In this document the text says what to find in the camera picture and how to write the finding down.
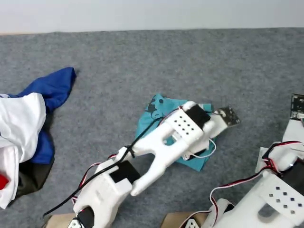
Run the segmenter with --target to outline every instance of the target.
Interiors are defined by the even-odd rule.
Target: white cloth
[[[0,207],[3,209],[15,199],[19,163],[35,154],[45,118],[46,108],[41,94],[0,98],[0,172],[10,181],[0,190]]]

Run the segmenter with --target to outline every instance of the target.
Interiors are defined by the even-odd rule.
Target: red and white wire
[[[92,167],[97,166],[97,165],[100,165],[100,164],[101,164],[101,162],[96,162],[96,163],[92,164],[92,165],[85,171],[85,174],[83,175],[83,177],[82,177],[82,179],[81,179],[81,181],[80,181],[80,183],[79,183],[79,185],[78,185],[79,187],[81,187],[81,186],[83,185],[83,183],[86,181],[87,173],[89,172],[89,170],[90,170]],[[72,200],[72,203],[75,204],[76,201],[77,201],[77,196],[73,196],[71,200]]]
[[[95,167],[97,165],[100,165],[101,162],[96,162],[94,164],[92,164],[86,171],[85,171],[85,174],[84,176],[82,177],[80,183],[79,183],[79,187],[81,187],[83,185],[83,183],[86,181],[86,177],[87,177],[87,173],[89,172],[89,170],[92,168],[92,167]]]
[[[290,145],[290,144],[296,144],[296,143],[300,143],[304,146],[304,144],[300,141],[287,141],[287,142],[281,142],[281,143],[278,143],[277,145],[273,146],[272,150],[277,147],[277,146],[285,146],[285,145]],[[273,161],[273,159],[267,157],[266,159],[263,159],[263,161],[266,163],[266,165],[270,165],[272,166],[276,172],[278,173],[281,173],[280,170],[277,168],[275,162]]]
[[[195,216],[196,214],[199,214],[199,213],[210,213],[210,212],[211,212],[211,210],[199,210],[199,211],[196,211],[196,212],[190,214],[190,215],[181,223],[181,225],[179,226],[179,228],[182,228],[183,225],[185,225],[185,223],[186,223],[191,217]]]
[[[159,123],[157,126],[161,125],[162,122],[165,121],[165,119],[167,119],[170,115],[172,115],[174,112],[176,112],[177,110],[182,109],[182,106],[178,106],[176,109],[173,109],[171,112],[169,112]]]
[[[212,203],[212,205],[214,206],[215,208],[215,211],[216,211],[216,215],[215,215],[215,219],[214,219],[214,222],[212,224],[212,227],[216,224],[217,220],[218,220],[218,216],[219,216],[219,208],[218,208],[218,205],[215,201],[215,199],[212,197],[212,194],[214,193],[215,190],[218,190],[218,189],[227,189],[227,188],[230,188],[230,187],[233,187],[233,186],[237,186],[239,184],[243,184],[243,183],[246,183],[246,182],[249,182],[249,181],[252,181],[254,180],[255,178],[259,177],[264,170],[266,169],[270,169],[270,170],[273,170],[274,172],[276,172],[273,167],[271,166],[265,166],[263,167],[258,173],[252,175],[251,177],[248,177],[248,178],[245,178],[245,179],[240,179],[240,180],[236,180],[234,182],[231,182],[229,184],[224,184],[222,186],[219,186],[219,187],[216,187],[214,188],[211,192],[210,192],[210,195],[209,195],[209,200],[210,202]]]

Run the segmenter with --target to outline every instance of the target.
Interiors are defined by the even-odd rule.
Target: hole pattern
[[[276,186],[275,189],[276,189],[276,190],[280,190],[281,188],[280,188],[280,186]],[[284,196],[287,196],[288,193],[284,191],[284,192],[283,192],[283,195],[284,195]],[[291,201],[291,202],[295,202],[295,198],[294,198],[294,197],[290,197],[290,201]],[[277,202],[277,203],[281,203],[281,200],[280,200],[280,199],[276,199],[276,202]],[[300,208],[303,207],[302,203],[297,203],[297,205],[298,205],[298,207],[300,207]],[[284,209],[287,209],[287,208],[288,208],[288,205],[284,204],[284,205],[283,205],[283,208],[284,208]],[[295,210],[290,210],[290,213],[294,215],[294,214],[295,214]]]

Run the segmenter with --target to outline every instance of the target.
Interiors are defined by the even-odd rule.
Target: red fabric
[[[8,182],[9,180],[5,176],[0,174],[0,190],[4,189]]]

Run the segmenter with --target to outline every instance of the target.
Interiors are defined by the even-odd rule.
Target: pile of clothes
[[[54,162],[54,146],[43,125],[67,100],[75,78],[67,67],[36,79],[17,95],[0,94],[1,208],[42,188]]]

